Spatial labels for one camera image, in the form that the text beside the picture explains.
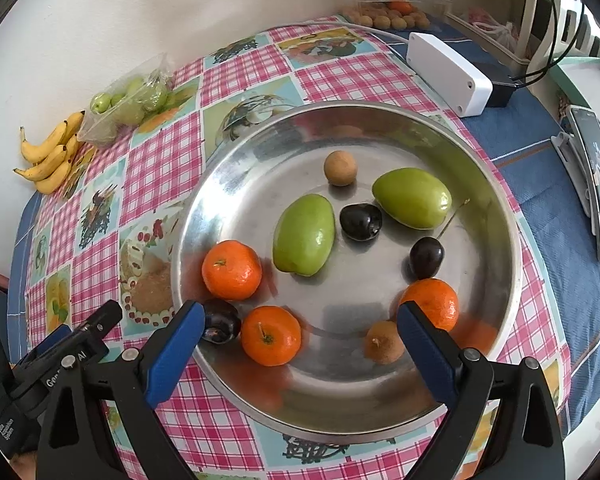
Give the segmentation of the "brown kiwi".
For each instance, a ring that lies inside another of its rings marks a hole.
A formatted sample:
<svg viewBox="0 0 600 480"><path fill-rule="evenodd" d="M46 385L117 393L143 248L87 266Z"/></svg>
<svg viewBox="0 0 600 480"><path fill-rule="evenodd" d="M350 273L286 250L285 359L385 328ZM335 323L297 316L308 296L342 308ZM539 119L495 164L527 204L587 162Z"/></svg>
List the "brown kiwi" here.
<svg viewBox="0 0 600 480"><path fill-rule="evenodd" d="M364 356L376 364L388 365L401 359L405 353L404 343L396 323L378 321L370 326L364 338Z"/></svg>
<svg viewBox="0 0 600 480"><path fill-rule="evenodd" d="M347 151L333 151L324 161L324 174L333 186L348 186L356 180L358 163Z"/></svg>

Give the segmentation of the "large green mango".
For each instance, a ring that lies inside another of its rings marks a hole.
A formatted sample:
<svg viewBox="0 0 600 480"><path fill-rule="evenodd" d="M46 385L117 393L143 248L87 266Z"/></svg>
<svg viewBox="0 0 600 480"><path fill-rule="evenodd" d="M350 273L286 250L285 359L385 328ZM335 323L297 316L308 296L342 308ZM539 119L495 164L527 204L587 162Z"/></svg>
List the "large green mango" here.
<svg viewBox="0 0 600 480"><path fill-rule="evenodd" d="M276 224L274 266L280 272L313 276L326 263L335 238L332 204L318 194L303 195L284 210Z"/></svg>

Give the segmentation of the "clear box of green fruits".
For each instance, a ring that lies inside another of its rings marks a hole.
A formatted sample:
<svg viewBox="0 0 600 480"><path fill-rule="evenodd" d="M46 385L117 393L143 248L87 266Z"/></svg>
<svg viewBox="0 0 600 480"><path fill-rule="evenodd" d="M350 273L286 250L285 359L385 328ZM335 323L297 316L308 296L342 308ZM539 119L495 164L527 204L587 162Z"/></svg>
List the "clear box of green fruits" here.
<svg viewBox="0 0 600 480"><path fill-rule="evenodd" d="M85 112L78 141L106 148L123 129L140 126L166 104L173 87L173 63L160 53L95 93Z"/></svg>

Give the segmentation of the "small orange tangerine in tray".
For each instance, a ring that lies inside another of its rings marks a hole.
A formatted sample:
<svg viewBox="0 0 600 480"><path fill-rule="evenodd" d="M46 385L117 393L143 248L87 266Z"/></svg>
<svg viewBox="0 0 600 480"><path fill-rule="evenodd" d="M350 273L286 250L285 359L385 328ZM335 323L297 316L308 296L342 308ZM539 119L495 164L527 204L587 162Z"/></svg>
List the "small orange tangerine in tray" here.
<svg viewBox="0 0 600 480"><path fill-rule="evenodd" d="M440 330L449 332L460 317L460 300L454 289L438 278L414 281L404 290L399 304L414 301L429 321Z"/></svg>

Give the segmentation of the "yellow banana bunch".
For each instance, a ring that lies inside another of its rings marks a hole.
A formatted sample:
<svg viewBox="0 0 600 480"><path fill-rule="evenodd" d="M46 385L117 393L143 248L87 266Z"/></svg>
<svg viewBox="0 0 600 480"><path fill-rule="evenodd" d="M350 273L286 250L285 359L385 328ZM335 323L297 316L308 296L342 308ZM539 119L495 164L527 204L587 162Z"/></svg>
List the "yellow banana bunch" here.
<svg viewBox="0 0 600 480"><path fill-rule="evenodd" d="M26 130L20 127L20 154L29 167L14 168L12 171L31 182L39 193L55 193L68 179L72 170L74 155L81 145L78 132L84 115L84 110L74 112L53 128L40 144L30 143L26 137Z"/></svg>

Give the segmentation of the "small dark plum in tray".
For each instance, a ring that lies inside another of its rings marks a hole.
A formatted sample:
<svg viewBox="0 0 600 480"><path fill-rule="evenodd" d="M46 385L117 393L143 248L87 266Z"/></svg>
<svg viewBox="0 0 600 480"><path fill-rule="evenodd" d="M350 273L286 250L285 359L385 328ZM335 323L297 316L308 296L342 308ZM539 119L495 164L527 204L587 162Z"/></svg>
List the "small dark plum in tray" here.
<svg viewBox="0 0 600 480"><path fill-rule="evenodd" d="M374 240L382 229L384 217L381 210L366 203L350 204L340 210L341 231L357 242Z"/></svg>

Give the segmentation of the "silver metal round tray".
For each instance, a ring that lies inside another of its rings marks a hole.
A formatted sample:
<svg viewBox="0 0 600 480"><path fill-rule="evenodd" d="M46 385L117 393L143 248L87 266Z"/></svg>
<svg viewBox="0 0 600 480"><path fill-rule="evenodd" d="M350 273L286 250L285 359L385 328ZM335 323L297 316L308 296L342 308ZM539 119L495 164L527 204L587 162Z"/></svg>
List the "silver metal round tray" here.
<svg viewBox="0 0 600 480"><path fill-rule="evenodd" d="M327 181L324 161L333 151L347 151L358 163L352 184ZM393 315L410 281L407 255L417 231L386 219L370 242L338 234L310 278L280 272L272 257L276 223L299 197L324 196L335 210L368 203L375 180L403 167L429 171L452 193L438 275L460 300L454 340L489 359L503 349L521 295L521 240L488 163L454 131L400 107L358 101L298 107L214 152L186 203L172 254L174 302L206 302L201 266L208 250L221 240L251 247L263 278L251 298L238 302L238 312L272 304L301 324L301 350L283 366L253 362L237 341L203 342L195 350L204 376L254 422L289 437L353 444L400 436L442 414L408 356L389 365L364 356L366 332Z"/></svg>

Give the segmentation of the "smartphone on stand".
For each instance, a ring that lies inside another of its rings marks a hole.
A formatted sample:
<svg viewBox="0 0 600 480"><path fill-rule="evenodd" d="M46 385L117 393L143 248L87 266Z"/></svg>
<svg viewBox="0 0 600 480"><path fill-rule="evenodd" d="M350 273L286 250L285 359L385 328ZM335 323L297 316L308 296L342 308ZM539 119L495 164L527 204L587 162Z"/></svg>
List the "smartphone on stand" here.
<svg viewBox="0 0 600 480"><path fill-rule="evenodd" d="M590 219L600 259L600 120L590 108L568 105L565 121L567 129L550 142Z"/></svg>

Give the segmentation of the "white plastic adapter box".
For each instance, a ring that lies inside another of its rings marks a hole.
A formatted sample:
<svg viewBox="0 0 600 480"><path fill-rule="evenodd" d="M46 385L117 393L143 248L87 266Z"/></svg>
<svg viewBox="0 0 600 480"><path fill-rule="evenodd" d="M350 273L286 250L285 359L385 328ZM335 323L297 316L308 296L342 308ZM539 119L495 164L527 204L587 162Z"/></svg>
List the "white plastic adapter box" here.
<svg viewBox="0 0 600 480"><path fill-rule="evenodd" d="M438 37L412 32L406 62L458 117L479 116L486 108L491 79Z"/></svg>

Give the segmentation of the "white shelf furniture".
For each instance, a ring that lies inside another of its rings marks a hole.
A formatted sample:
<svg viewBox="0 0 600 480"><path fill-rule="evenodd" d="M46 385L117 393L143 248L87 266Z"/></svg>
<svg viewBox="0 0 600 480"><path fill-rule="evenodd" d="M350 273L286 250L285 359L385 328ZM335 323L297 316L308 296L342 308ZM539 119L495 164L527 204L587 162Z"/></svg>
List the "white shelf furniture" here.
<svg viewBox="0 0 600 480"><path fill-rule="evenodd" d="M513 26L513 47L478 27L480 12L500 26ZM535 78L563 53L600 58L600 20L583 0L451 0L446 18L516 76Z"/></svg>

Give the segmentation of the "clear box of longans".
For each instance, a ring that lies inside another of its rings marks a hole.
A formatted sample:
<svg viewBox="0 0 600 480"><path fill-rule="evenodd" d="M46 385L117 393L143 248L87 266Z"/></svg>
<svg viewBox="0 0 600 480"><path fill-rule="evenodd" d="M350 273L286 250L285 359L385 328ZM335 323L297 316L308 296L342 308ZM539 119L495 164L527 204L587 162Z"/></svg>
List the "clear box of longans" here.
<svg viewBox="0 0 600 480"><path fill-rule="evenodd" d="M387 32L426 32L443 18L451 0L335 0L349 23Z"/></svg>

